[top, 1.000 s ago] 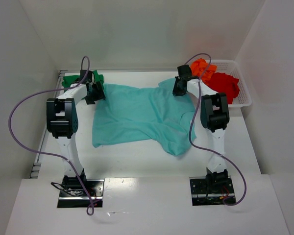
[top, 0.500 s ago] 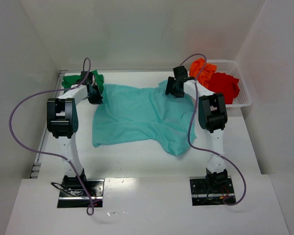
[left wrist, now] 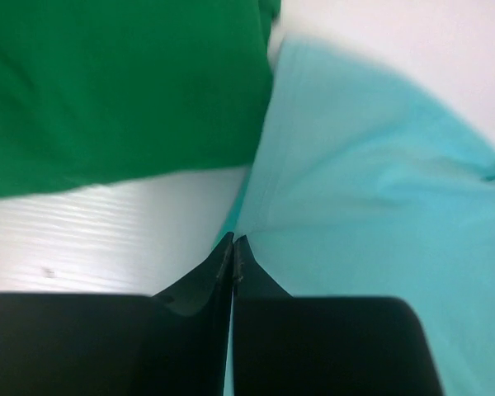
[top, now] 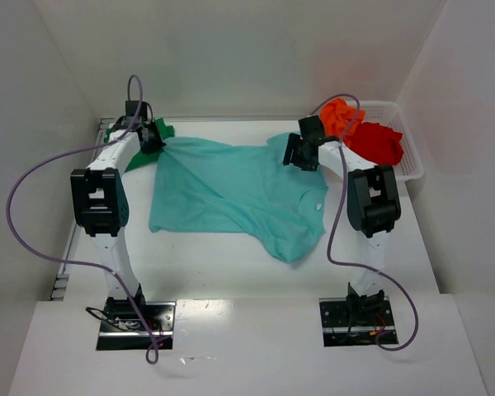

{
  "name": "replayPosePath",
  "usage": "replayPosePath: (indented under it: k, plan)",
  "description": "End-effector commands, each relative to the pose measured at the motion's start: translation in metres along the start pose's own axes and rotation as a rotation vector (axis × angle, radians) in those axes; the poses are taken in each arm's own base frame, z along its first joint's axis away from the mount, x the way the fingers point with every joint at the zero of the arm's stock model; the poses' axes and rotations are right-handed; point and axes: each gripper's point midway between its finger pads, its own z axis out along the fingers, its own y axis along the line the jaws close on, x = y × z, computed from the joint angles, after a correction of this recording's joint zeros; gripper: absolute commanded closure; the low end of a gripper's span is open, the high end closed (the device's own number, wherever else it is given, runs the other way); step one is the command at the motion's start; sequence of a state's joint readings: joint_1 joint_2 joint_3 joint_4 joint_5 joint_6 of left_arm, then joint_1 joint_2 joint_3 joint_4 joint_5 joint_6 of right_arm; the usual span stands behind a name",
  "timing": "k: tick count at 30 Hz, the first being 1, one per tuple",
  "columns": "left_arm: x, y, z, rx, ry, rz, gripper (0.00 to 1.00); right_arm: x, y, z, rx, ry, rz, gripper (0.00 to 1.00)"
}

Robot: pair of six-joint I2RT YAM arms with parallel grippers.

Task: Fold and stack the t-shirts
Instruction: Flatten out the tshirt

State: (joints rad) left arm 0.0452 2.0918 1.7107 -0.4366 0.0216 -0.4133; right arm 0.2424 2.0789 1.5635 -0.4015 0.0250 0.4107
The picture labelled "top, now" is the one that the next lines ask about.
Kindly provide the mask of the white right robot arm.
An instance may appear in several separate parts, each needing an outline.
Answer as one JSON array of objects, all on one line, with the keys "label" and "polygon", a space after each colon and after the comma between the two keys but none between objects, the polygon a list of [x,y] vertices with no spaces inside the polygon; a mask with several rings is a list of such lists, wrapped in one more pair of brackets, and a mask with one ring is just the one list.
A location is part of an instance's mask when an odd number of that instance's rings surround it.
[{"label": "white right robot arm", "polygon": [[[353,269],[348,284],[350,294],[360,298],[382,296],[385,244],[401,217],[394,169],[364,159],[337,137],[327,137],[317,115],[302,118],[298,124],[299,133],[288,137],[283,164],[309,172],[323,166],[343,180],[342,198],[328,237],[327,258],[334,265]],[[343,210],[356,232],[355,258],[350,261],[332,256]]]}]

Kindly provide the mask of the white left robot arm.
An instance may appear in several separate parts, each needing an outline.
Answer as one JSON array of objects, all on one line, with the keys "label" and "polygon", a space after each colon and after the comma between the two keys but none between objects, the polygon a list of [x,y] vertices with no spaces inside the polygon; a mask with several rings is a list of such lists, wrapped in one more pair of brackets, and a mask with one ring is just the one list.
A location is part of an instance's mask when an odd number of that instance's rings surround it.
[{"label": "white left robot arm", "polygon": [[163,146],[151,106],[128,100],[125,114],[114,124],[97,157],[70,176],[75,220],[100,253],[110,310],[128,309],[132,304],[145,306],[125,241],[130,204],[122,174],[137,153],[158,154]]}]

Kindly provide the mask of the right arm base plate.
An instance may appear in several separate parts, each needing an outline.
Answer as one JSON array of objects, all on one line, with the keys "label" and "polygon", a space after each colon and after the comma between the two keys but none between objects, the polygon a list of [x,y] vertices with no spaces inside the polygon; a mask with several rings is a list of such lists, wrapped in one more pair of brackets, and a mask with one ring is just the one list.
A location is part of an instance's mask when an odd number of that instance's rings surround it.
[{"label": "right arm base plate", "polygon": [[370,346],[378,335],[381,344],[398,344],[388,299],[368,313],[350,314],[344,299],[320,299],[318,306],[325,347]]}]

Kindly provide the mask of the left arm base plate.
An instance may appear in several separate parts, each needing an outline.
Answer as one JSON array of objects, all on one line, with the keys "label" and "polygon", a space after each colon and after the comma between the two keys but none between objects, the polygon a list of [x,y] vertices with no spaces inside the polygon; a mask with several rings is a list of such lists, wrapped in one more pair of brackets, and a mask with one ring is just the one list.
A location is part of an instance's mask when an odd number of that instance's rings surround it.
[{"label": "left arm base plate", "polygon": [[[152,345],[149,333],[129,304],[116,307],[106,303],[103,309],[86,307],[85,310],[100,322],[97,351],[145,351]],[[146,303],[141,306],[141,312],[158,342],[158,349],[171,350],[176,303]]]}]

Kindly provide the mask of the teal t shirt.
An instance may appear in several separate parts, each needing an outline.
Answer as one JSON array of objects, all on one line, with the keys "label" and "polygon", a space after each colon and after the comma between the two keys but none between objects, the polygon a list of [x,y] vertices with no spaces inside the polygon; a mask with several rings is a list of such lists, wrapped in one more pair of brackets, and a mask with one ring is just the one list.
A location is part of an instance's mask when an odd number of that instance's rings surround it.
[{"label": "teal t shirt", "polygon": [[287,134],[263,145],[168,139],[157,162],[149,230],[245,233],[276,259],[303,259],[325,233],[328,186],[320,171],[283,165],[287,143]]}]

